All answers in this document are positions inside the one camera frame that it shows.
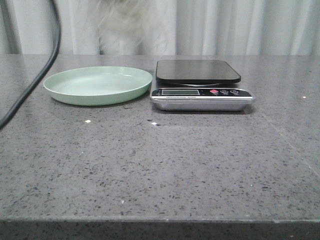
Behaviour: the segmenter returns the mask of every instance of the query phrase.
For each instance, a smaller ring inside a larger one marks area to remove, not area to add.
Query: cat
[[[143,42],[153,40],[156,47],[164,41],[155,0],[91,0],[87,9],[102,54],[139,54]]]

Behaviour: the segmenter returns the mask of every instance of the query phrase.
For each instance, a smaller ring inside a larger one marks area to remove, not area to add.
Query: kitchen scale
[[[150,99],[165,111],[242,111],[255,96],[234,88],[241,76],[221,60],[160,60]]]

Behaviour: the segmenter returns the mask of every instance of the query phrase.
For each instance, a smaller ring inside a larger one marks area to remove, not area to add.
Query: curtain fold
[[[319,0],[131,0],[151,6],[140,38],[92,22],[104,1],[55,1],[60,54],[320,54]],[[0,0],[0,53],[50,53],[51,24],[47,0]]]

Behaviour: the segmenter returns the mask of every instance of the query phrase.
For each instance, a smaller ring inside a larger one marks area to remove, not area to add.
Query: green plate
[[[137,68],[95,66],[54,74],[43,86],[60,102],[101,106],[123,103],[143,95],[152,78],[150,73]]]

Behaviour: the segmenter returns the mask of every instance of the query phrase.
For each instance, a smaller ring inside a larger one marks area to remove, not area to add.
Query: power cord
[[[48,59],[45,66],[42,70],[38,73],[38,75],[34,78],[34,80],[30,83],[30,85],[23,91],[20,97],[16,100],[16,102],[12,105],[9,111],[4,115],[4,117],[0,120],[0,131],[3,129],[7,123],[16,115],[17,111],[21,107],[21,105],[25,102],[25,100],[29,97],[29,95],[33,92],[33,90],[38,86],[41,80],[45,77],[48,73],[52,65],[54,64],[60,49],[60,42],[61,42],[61,23],[60,17],[58,13],[57,6],[54,0],[49,0],[49,4],[51,10],[53,12],[54,24],[55,24],[55,35],[54,35],[54,44],[53,50]]]

